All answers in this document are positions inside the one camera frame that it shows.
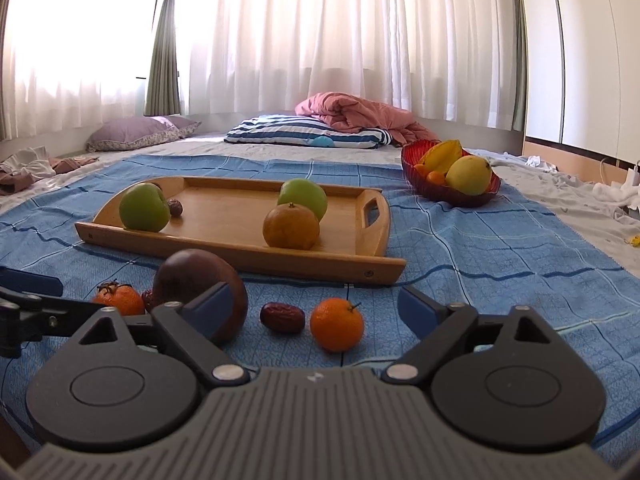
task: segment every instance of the green curtain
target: green curtain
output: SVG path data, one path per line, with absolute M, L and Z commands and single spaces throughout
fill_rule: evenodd
M 147 83 L 146 116 L 180 113 L 175 54 L 175 0 L 162 2 Z
M 527 111 L 527 29 L 524 15 L 524 3 L 516 4 L 516 104 L 513 111 L 511 129 L 523 132 Z
M 4 51 L 4 28 L 9 9 L 9 0 L 0 0 L 0 54 Z M 4 118 L 4 91 L 2 90 L 2 56 L 0 55 L 0 140 L 7 138 L 7 126 Z

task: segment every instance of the purple pillow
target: purple pillow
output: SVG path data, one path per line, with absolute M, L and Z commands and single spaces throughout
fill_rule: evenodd
M 88 152 L 123 152 L 155 146 L 190 136 L 202 124 L 180 116 L 116 119 L 92 133 Z

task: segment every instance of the red bowl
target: red bowl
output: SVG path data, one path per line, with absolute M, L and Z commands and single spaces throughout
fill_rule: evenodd
M 431 146 L 435 146 L 439 141 L 437 140 L 416 140 L 411 144 L 402 147 L 402 153 L 400 155 L 402 160 L 402 170 L 404 171 L 404 177 L 414 188 L 414 191 L 420 196 L 425 197 L 432 202 L 447 202 L 453 207 L 480 207 L 489 202 L 494 196 L 498 194 L 500 189 L 500 177 L 493 171 L 491 172 L 491 183 L 489 184 L 489 191 L 482 193 L 482 195 L 465 195 L 452 187 L 439 186 L 438 184 L 432 184 L 428 180 L 424 179 L 420 173 L 416 171 L 414 165 L 418 163 L 420 158 L 430 149 Z M 462 150 L 462 155 L 469 155 L 468 152 Z

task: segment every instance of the pillow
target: pillow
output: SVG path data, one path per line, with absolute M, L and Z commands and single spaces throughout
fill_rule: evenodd
M 122 152 L 155 146 L 191 135 L 200 122 L 180 116 L 127 117 L 116 119 L 92 133 L 88 152 Z
M 226 142 L 295 144 L 316 148 L 376 148 L 391 144 L 391 134 L 364 128 L 357 134 L 337 132 L 320 119 L 288 115 L 263 115 L 242 121 L 225 136 Z

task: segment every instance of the gray gripper base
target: gray gripper base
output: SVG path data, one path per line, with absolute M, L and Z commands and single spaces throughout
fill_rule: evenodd
M 211 392 L 191 420 L 150 446 L 82 454 L 46 445 L 25 480 L 606 480 L 588 446 L 516 455 L 465 440 L 412 386 L 366 368 L 265 368 Z

